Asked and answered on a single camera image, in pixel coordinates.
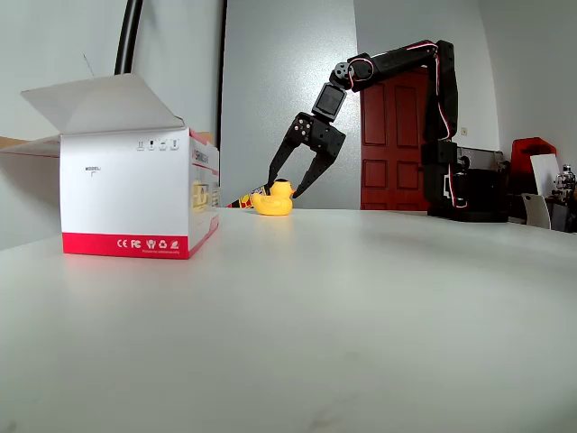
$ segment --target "door panel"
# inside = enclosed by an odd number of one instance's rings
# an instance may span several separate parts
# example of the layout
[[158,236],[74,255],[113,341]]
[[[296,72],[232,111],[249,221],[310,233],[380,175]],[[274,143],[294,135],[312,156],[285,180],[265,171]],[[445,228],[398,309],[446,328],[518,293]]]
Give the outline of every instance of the door panel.
[[419,68],[362,91],[361,209],[427,209],[419,170],[427,80]]

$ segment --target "white chair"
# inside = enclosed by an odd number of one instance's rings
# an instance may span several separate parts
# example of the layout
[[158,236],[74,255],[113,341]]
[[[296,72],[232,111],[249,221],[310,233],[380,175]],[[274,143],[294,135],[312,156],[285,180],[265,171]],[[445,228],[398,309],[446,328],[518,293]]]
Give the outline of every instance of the white chair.
[[527,225],[551,230],[551,217],[545,197],[537,194],[521,194],[527,211]]

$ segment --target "open box flap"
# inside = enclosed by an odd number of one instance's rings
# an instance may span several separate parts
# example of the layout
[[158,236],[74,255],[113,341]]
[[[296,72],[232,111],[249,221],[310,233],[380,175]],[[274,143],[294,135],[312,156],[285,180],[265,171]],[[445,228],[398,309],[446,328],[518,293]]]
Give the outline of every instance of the open box flap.
[[22,96],[62,134],[184,127],[134,74],[36,88]]
[[60,156],[60,136],[54,135],[33,142],[0,137],[0,153],[58,158]]

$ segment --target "black pole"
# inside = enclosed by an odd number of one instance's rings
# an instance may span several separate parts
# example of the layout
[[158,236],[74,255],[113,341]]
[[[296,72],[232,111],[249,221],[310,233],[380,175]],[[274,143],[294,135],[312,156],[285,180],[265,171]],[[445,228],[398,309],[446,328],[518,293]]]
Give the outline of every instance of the black pole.
[[133,70],[134,45],[138,22],[141,19],[142,0],[128,0],[124,12],[123,29],[118,42],[114,74],[129,74]]
[[220,58],[218,59],[218,101],[216,103],[216,149],[220,151],[220,137],[223,116],[224,38],[226,36],[226,9],[228,1],[223,1],[223,15],[220,26]]

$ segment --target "cardboard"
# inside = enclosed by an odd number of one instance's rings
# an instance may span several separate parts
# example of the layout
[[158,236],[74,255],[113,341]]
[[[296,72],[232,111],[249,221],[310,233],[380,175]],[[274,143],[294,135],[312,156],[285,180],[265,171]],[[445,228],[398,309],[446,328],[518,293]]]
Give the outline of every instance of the cardboard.
[[93,78],[23,96],[60,135],[3,140],[0,152],[60,157],[64,253],[187,259],[216,230],[218,150],[141,78]]

